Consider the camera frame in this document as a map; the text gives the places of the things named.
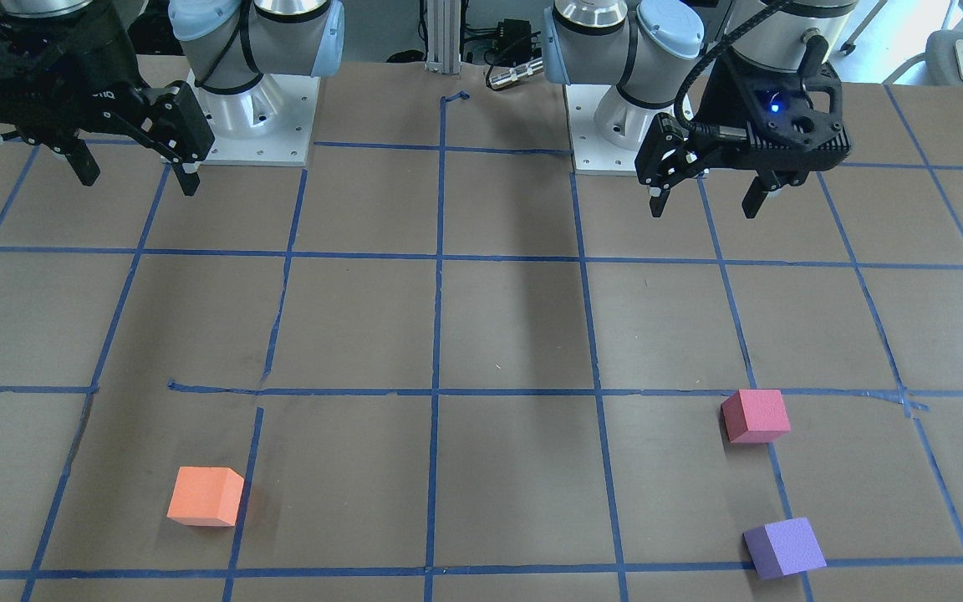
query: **purple block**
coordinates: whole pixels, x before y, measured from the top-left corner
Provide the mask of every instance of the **purple block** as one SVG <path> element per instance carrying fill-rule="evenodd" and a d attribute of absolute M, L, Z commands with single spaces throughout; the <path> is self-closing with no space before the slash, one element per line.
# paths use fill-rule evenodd
<path fill-rule="evenodd" d="M 807 518 L 768 523 L 745 532 L 761 579 L 776 579 L 826 567 L 827 560 Z"/>

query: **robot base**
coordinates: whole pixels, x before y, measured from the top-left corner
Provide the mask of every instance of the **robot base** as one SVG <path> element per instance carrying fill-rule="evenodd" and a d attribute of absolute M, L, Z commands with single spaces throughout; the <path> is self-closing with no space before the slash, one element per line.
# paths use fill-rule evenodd
<path fill-rule="evenodd" d="M 594 117 L 600 100 L 610 89 L 611 85 L 602 84 L 564 85 L 570 144 L 574 151 L 574 171 L 578 174 L 635 176 L 634 159 L 638 156 L 638 150 L 624 149 L 608 142 L 601 135 Z M 688 96 L 683 110 L 685 117 L 693 117 Z"/>
<path fill-rule="evenodd" d="M 301 75 L 270 75 L 283 92 L 284 107 L 278 111 L 272 129 L 259 135 L 230 137 L 214 130 L 214 146 L 204 165 L 265 165 L 274 167 L 306 167 L 314 127 L 314 111 L 318 108 L 318 86 L 321 79 Z M 188 73 L 188 84 L 195 74 Z M 199 94 L 204 113 L 211 114 L 205 94 Z"/>

